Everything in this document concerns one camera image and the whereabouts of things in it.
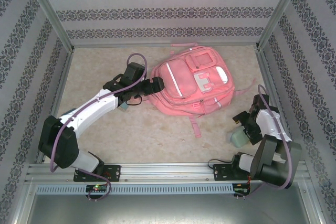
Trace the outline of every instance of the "aluminum frame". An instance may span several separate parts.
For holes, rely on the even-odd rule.
[[[289,4],[290,0],[280,0],[275,8],[273,14],[271,15],[264,31],[261,34],[261,37],[258,41],[258,47],[264,48],[267,44],[269,37],[271,36],[275,26],[278,24],[280,17],[283,15],[287,5]]]
[[[50,23],[53,26],[53,29],[56,31],[58,37],[62,41],[67,52],[71,52],[73,50],[73,45],[70,41],[70,38],[63,28],[61,21],[59,20],[55,10],[53,9],[49,0],[38,0],[41,8],[49,19]]]
[[[246,180],[226,182],[215,181],[213,171],[208,168],[207,163],[149,163],[118,165],[121,165],[120,181],[113,183],[114,185],[132,185],[134,187],[146,185],[147,187],[154,187],[165,184],[202,186],[227,184],[229,186],[232,185],[232,183],[237,184],[247,182]],[[30,164],[11,224],[28,222],[39,185],[95,184],[74,182],[74,172],[74,168],[66,168],[59,169],[52,174],[49,170],[49,164]],[[299,186],[310,223],[325,223],[326,221],[317,200],[308,168],[304,161],[301,161],[298,165],[294,182]],[[255,185],[261,183],[261,181],[254,180],[251,183]]]

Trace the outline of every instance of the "pink backpack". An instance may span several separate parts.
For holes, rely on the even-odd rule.
[[[211,47],[196,46],[173,55],[153,69],[153,77],[161,77],[165,89],[148,96],[149,101],[165,114],[189,116],[196,137],[201,132],[195,117],[229,105],[235,94],[227,66]]]

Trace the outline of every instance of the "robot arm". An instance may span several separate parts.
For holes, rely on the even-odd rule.
[[[262,95],[269,105],[269,96]],[[295,172],[301,157],[301,145],[294,143],[284,131],[280,121],[279,111],[276,107],[269,106],[273,116],[275,117],[280,131],[278,131],[274,118],[270,111],[264,105],[260,95],[256,95],[253,99],[253,104],[249,113],[243,111],[236,115],[233,119],[236,123],[240,122],[244,127],[244,132],[254,145],[260,142],[259,148],[255,156],[245,153],[240,153],[239,169],[250,173],[254,179],[259,179],[269,184],[282,186],[287,177],[289,166],[291,167],[290,181],[285,188],[289,188],[293,182]],[[285,146],[280,134],[283,135],[286,144],[289,148],[290,162],[285,152]],[[280,154],[285,162],[277,162],[274,159],[274,154]]]
[[[163,90],[163,80],[160,77],[154,77],[152,81],[145,80],[145,71],[146,67],[131,62],[124,74],[119,74],[107,82],[97,95],[81,107],[67,112],[58,119],[49,116],[44,122],[38,149],[51,158],[57,135],[64,128],[58,138],[54,162],[60,168],[71,166],[101,175],[104,162],[92,153],[79,150],[77,139],[98,118],[132,97]]]

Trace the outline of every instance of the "purple cable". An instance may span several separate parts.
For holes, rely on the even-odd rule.
[[[284,184],[283,184],[282,186],[277,187],[279,190],[281,190],[281,189],[285,189],[285,187],[286,187],[286,186],[289,184],[289,182],[290,182],[290,179],[291,179],[291,176],[292,176],[292,158],[291,158],[291,156],[290,156],[289,148],[288,148],[287,142],[286,142],[286,140],[285,140],[285,137],[284,137],[283,133],[281,132],[280,125],[279,125],[278,121],[276,120],[276,118],[275,118],[275,116],[274,116],[272,110],[270,109],[270,107],[268,106],[267,102],[265,101],[265,98],[264,98],[264,96],[262,95],[260,88],[262,88],[262,89],[264,90],[264,92],[267,93],[267,92],[266,92],[266,89],[264,88],[264,86],[262,86],[262,85],[260,85],[260,84],[258,85],[258,92],[259,92],[259,95],[260,95],[260,97],[261,97],[261,99],[262,99],[264,105],[266,106],[266,108],[267,108],[269,114],[270,114],[271,117],[273,118],[273,121],[274,121],[274,123],[275,123],[275,126],[277,127],[277,130],[278,130],[278,132],[279,132],[279,135],[280,135],[280,137],[281,137],[281,140],[282,140],[282,142],[284,143],[284,147],[285,147],[285,151],[286,151],[286,155],[287,155],[287,161],[288,161],[288,175],[287,175],[287,178],[286,178],[286,181],[284,182]]]
[[[56,138],[55,138],[54,146],[53,146],[53,149],[52,149],[52,152],[51,152],[51,158],[50,158],[50,171],[51,171],[52,173],[53,173],[54,171],[56,171],[56,169],[57,169],[57,167],[58,167],[58,165],[54,167],[55,154],[56,154],[56,149],[57,149],[58,141],[59,141],[59,139],[60,139],[60,137],[61,137],[61,135],[62,135],[63,130],[66,128],[66,126],[67,126],[71,121],[73,121],[73,120],[74,120],[74,119],[75,119],[75,118],[76,118],[76,117],[77,117],[83,110],[85,110],[87,107],[89,107],[89,106],[91,106],[92,104],[98,102],[100,99],[103,99],[103,98],[108,97],[108,96],[110,96],[110,95],[113,95],[113,94],[116,94],[116,93],[125,91],[125,90],[127,90],[127,89],[130,89],[131,87],[137,85],[137,84],[138,84],[138,83],[145,77],[146,72],[147,72],[147,60],[146,60],[146,58],[144,57],[144,55],[139,54],[139,53],[137,53],[137,52],[134,53],[134,54],[131,54],[131,55],[128,57],[128,59],[127,59],[127,65],[128,65],[128,63],[129,63],[130,59],[131,59],[133,56],[135,56],[135,55],[139,55],[139,56],[141,56],[142,59],[144,60],[144,63],[145,63],[145,70],[144,70],[142,76],[139,78],[139,80],[137,80],[135,83],[133,83],[133,84],[131,84],[131,85],[125,87],[125,88],[122,88],[122,89],[119,89],[119,90],[116,90],[116,91],[107,93],[107,94],[105,94],[105,95],[102,95],[101,97],[98,97],[98,98],[92,100],[91,102],[89,102],[88,104],[86,104],[85,106],[83,106],[81,109],[79,109],[75,114],[73,114],[72,117],[70,117],[70,118],[65,122],[65,124],[63,124],[63,126],[60,128],[60,130],[58,131],[57,136],[56,136]],[[105,195],[108,195],[108,194],[110,193],[110,191],[111,191],[111,183],[108,181],[108,179],[105,179],[105,178],[102,177],[102,176],[99,176],[99,175],[97,175],[97,174],[93,174],[93,173],[90,173],[90,172],[87,172],[87,171],[83,171],[83,170],[81,170],[81,171],[82,171],[82,172],[85,172],[85,173],[87,173],[87,174],[89,174],[89,175],[96,176],[96,177],[99,177],[99,178],[102,178],[102,179],[106,180],[106,181],[108,182],[108,184],[109,184],[109,191],[108,191],[108,193],[105,194]]]

